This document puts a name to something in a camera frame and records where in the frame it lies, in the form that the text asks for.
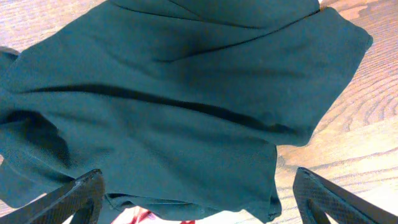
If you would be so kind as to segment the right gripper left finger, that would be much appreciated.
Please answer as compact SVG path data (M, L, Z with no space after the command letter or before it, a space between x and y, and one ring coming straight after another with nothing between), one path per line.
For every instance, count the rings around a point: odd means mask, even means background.
M63 187L50 192L1 218L2 224L97 224L104 198L104 179L93 169Z

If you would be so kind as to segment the black t-shirt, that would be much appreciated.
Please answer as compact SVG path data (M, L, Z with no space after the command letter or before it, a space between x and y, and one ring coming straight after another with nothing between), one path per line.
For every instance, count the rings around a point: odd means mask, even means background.
M105 1L1 54L1 200L100 169L100 223L272 221L277 146L309 142L372 42L316 0Z

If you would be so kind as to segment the red t-shirt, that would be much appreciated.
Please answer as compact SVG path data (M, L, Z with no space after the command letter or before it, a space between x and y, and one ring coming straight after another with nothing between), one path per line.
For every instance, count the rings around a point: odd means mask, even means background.
M195 220L170 221L156 216L151 211L133 207L125 209L111 224L195 224Z

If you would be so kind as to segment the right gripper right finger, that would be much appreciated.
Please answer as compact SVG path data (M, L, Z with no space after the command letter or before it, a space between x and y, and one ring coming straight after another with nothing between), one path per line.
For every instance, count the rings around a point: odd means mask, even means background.
M304 168L297 169L293 192L303 224L395 224L393 215Z

